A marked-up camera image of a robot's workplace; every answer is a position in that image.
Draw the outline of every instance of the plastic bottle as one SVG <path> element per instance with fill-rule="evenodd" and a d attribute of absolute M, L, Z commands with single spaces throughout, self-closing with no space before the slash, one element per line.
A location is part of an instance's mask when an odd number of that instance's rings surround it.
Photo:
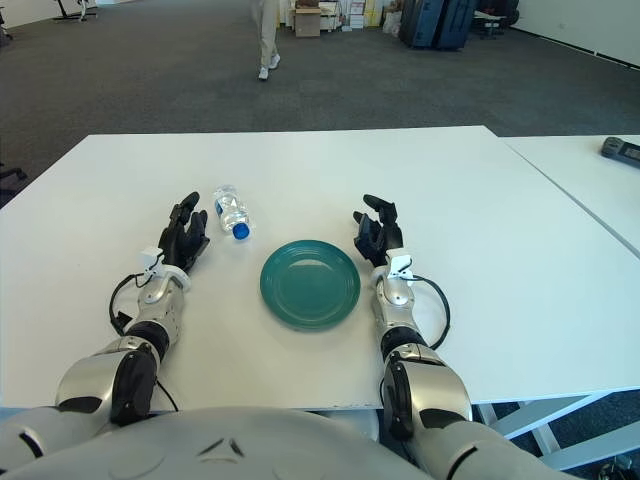
<path fill-rule="evenodd" d="M 220 217 L 220 226 L 227 233 L 242 240 L 249 236 L 249 211 L 238 198 L 233 185 L 222 185 L 213 194 L 216 212 Z"/>

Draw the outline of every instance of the blue bottle cap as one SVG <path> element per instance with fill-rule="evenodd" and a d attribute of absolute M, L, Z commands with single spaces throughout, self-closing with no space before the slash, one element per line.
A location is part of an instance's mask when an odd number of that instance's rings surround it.
<path fill-rule="evenodd" d="M 238 240 L 242 240 L 243 238 L 247 238 L 249 236 L 249 225 L 246 223 L 237 223 L 233 226 L 231 230 L 233 232 L 233 236 Z"/>

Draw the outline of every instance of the green plate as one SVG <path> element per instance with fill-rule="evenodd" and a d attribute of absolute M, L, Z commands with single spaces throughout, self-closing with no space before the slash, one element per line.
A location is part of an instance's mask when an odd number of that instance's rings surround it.
<path fill-rule="evenodd" d="M 291 327 L 323 330 L 353 310 L 360 276 L 342 250 L 317 240 L 300 240 L 271 254 L 262 267 L 260 291 L 271 311 Z"/>

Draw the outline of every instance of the gray carpet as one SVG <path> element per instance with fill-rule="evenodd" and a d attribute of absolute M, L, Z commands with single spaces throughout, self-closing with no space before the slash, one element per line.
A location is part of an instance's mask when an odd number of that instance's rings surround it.
<path fill-rule="evenodd" d="M 281 66 L 261 84 L 246 0 L 140 0 L 99 14 L 83 24 L 14 28 L 15 41 L 0 49 L 0 159 L 30 181 L 96 133 L 640 128 L 640 72 L 517 31 L 434 52 L 407 49 L 379 30 L 319 39 L 281 30 Z M 570 445 L 638 419 L 639 393 L 631 392 L 552 427 Z M 535 451 L 527 436 L 517 442 Z M 595 478 L 597 468 L 573 473 Z"/>

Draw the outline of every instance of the white pants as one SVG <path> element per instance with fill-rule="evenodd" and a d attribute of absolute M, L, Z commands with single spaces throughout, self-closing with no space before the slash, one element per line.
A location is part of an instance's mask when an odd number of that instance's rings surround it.
<path fill-rule="evenodd" d="M 276 48 L 276 21 L 278 0 L 253 0 L 253 19 L 258 25 L 260 41 L 260 65 L 267 67 L 271 57 L 278 53 Z"/>

